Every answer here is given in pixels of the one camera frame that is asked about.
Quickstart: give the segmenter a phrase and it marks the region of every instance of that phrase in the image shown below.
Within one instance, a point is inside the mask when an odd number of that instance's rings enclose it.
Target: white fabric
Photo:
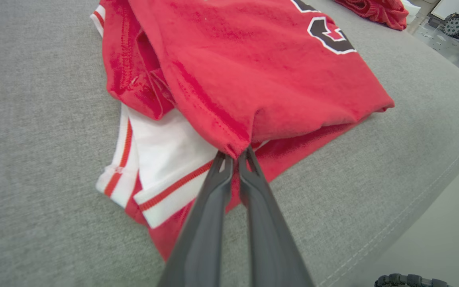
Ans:
[[[143,211],[148,225],[155,228],[161,225],[166,219],[170,218],[175,212],[185,207],[189,202],[196,198],[201,186],[206,178],[208,171],[190,180],[186,184],[179,187],[169,196],[155,204],[150,209]],[[136,194],[134,196],[136,202],[146,202],[146,193]]]
[[[138,204],[157,196],[212,160],[217,153],[217,149],[206,142],[177,109],[158,121],[129,107],[124,106],[124,109],[129,111],[139,154],[143,190],[134,196]]]
[[[106,10],[99,5],[96,9],[102,22],[95,15],[90,16],[100,36],[104,36]],[[120,167],[124,157],[126,138],[131,136],[131,145],[125,167]],[[129,200],[138,205],[160,196],[162,192],[210,162],[217,149],[204,140],[178,110],[168,112],[161,120],[154,121],[122,104],[120,132],[113,162],[107,166],[96,183],[96,189],[105,193],[115,174],[121,176],[110,198],[121,207]],[[201,189],[207,172],[189,178],[170,194],[154,201],[142,213],[151,228],[158,227],[175,212],[194,200]],[[142,190],[130,198],[139,176]]]
[[[401,0],[401,3],[403,3],[403,7],[405,7],[405,10],[408,11],[408,16],[406,17],[406,24],[410,24],[412,23],[412,21],[415,20],[416,15],[417,13],[419,13],[421,7],[417,7],[412,3],[408,2],[407,0]]]
[[[103,20],[106,19],[106,8],[102,7],[102,5],[99,5],[97,9],[95,9],[95,11],[102,17]],[[93,24],[95,24],[97,31],[100,33],[100,36],[103,36],[104,26],[102,25],[102,23],[100,23],[95,13],[90,15],[90,19],[93,21]]]
[[[127,144],[127,131],[129,125],[128,113],[122,109],[120,116],[120,131],[118,132],[118,141],[116,142],[116,151],[110,165],[104,169],[104,173],[98,178],[95,188],[101,193],[106,193],[106,188],[111,179],[116,175],[118,181],[113,190],[110,191],[110,198],[121,207],[126,207],[127,202],[131,197],[135,180],[138,176],[139,158],[137,153],[137,145],[130,140],[129,151],[124,155],[125,147]],[[127,157],[125,164],[122,166],[122,158]]]

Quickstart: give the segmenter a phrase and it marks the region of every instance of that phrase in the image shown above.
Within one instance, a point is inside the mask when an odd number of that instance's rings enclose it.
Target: gray couch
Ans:
[[[348,286],[459,172],[459,70],[406,32],[311,4],[397,105],[271,184],[313,279]],[[96,5],[0,0],[0,286],[153,286],[164,267],[146,229],[94,188],[120,112]],[[249,285],[247,248],[240,206],[226,216],[222,285]]]

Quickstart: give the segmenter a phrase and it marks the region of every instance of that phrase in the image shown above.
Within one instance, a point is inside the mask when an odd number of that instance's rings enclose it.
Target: printed number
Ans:
[[[317,9],[302,2],[301,0],[291,0],[295,7],[301,13],[319,12]],[[327,27],[327,19],[325,16],[313,17],[308,27],[309,35],[320,40],[326,49],[329,49],[337,55],[347,54],[355,51],[350,41],[346,39],[345,34],[341,29],[337,28],[334,31]]]

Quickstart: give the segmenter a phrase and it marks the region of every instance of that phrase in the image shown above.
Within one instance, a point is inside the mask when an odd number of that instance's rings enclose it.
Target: red cloth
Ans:
[[[159,119],[177,107],[212,145],[252,142],[268,181],[393,107],[343,32],[300,0],[108,0],[108,91]],[[234,178],[228,210],[239,204]],[[164,259],[190,205],[149,233]]]
[[[335,0],[362,18],[386,24],[392,29],[403,31],[406,28],[405,10],[400,0]]]

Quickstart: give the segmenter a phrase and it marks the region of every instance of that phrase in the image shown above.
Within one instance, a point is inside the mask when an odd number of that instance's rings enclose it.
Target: red stripe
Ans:
[[[132,126],[131,126],[131,120],[128,120],[127,137],[125,138],[124,155],[122,156],[122,161],[120,161],[120,167],[125,167],[127,165],[127,161],[129,160],[129,153],[131,151],[131,143],[132,143]]]
[[[93,15],[95,15],[95,16],[97,17],[98,21],[100,22],[100,25],[101,25],[102,28],[103,28],[103,27],[104,27],[104,19],[102,18],[102,16],[100,16],[100,14],[98,14],[97,11],[95,11],[95,12],[93,13]]]
[[[141,203],[139,205],[139,209],[141,209],[141,211],[146,211],[147,209],[150,209],[151,207],[153,207],[155,204],[161,202],[161,200],[166,198],[168,195],[172,194],[174,191],[179,189],[182,185],[186,184],[187,182],[193,180],[194,178],[198,177],[202,173],[204,173],[207,170],[209,170],[210,167],[212,166],[212,162],[213,162],[213,160],[211,160],[210,162],[207,162],[202,167],[196,169],[195,171],[193,171],[190,174],[184,176],[183,178],[181,178],[177,182],[173,183],[167,189],[164,189],[164,191],[162,191],[160,194],[158,194],[155,197],[153,197],[151,200],[148,200],[145,203]]]
[[[122,159],[120,160],[120,167],[125,167],[127,165],[127,161],[129,160],[129,153],[131,150],[131,143],[132,143],[132,126],[131,121],[127,122],[127,132],[125,137],[125,146],[124,146],[124,153],[122,155]],[[114,173],[111,177],[111,180],[107,184],[106,188],[104,189],[104,194],[108,197],[113,194],[113,191],[118,184],[118,181],[122,177],[121,173]]]

